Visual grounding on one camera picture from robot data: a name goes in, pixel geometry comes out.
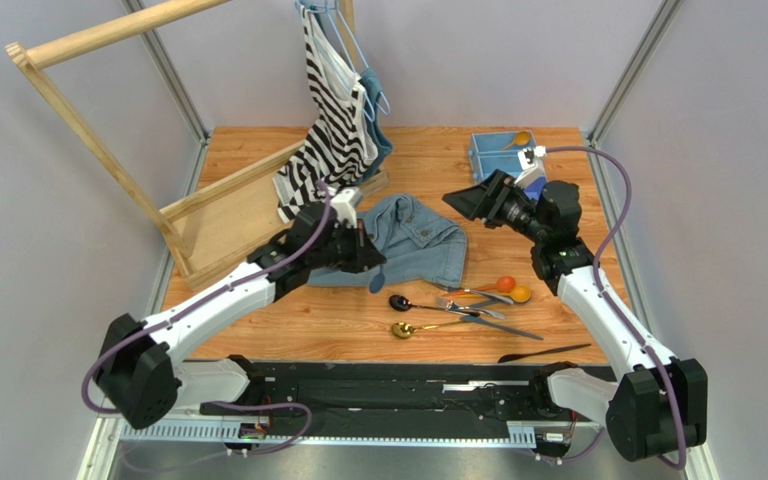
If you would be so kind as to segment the dark blue plastic spoon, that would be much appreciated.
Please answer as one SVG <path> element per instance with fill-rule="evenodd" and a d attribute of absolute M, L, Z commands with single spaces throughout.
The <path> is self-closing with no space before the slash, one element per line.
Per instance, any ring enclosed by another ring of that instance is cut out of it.
<path fill-rule="evenodd" d="M 378 268 L 376 274 L 371 278 L 371 281 L 368 285 L 368 290 L 372 294 L 377 294 L 383 289 L 385 284 L 386 284 L 386 276 L 384 272 L 384 266 L 381 265 Z"/>

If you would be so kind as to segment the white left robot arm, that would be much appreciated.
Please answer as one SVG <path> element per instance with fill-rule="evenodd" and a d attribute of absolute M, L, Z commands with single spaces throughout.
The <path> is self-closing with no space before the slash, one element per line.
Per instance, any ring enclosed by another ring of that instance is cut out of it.
<path fill-rule="evenodd" d="M 364 273 L 385 262 L 349 208 L 315 203 L 189 300 L 143 320 L 129 314 L 113 320 L 88 379 L 111 402 L 110 413 L 136 430 L 174 409 L 237 402 L 252 383 L 252 367 L 236 357 L 196 361 L 194 350 L 306 285 L 315 270 Z"/>

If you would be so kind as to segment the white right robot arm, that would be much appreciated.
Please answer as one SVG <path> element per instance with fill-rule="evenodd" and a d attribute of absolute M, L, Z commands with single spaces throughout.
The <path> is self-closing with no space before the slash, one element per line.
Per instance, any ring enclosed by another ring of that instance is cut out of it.
<path fill-rule="evenodd" d="M 695 359 L 679 359 L 637 320 L 609 284 L 579 235 L 577 185 L 550 181 L 532 199 L 501 170 L 443 201 L 488 228 L 507 226 L 532 241 L 537 277 L 587 327 L 615 379 L 602 380 L 569 362 L 552 364 L 535 381 L 542 409 L 572 410 L 599 423 L 630 462 L 676 454 L 707 440 L 708 375 Z"/>

